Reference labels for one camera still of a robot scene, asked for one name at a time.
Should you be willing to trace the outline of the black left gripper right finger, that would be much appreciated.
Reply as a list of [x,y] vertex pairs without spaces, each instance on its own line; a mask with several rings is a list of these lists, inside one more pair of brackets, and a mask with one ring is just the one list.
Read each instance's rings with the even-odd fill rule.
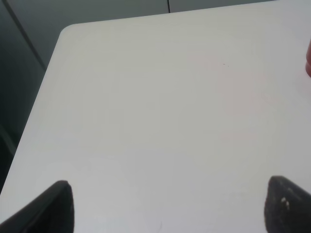
[[272,176],[264,205],[269,233],[309,233],[311,195],[284,176]]

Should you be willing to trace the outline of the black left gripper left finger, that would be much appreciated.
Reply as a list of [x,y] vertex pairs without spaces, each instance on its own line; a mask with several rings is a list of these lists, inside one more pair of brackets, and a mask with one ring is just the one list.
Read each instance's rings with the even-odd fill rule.
[[74,201],[68,181],[51,185],[36,199],[0,224],[2,233],[72,233]]

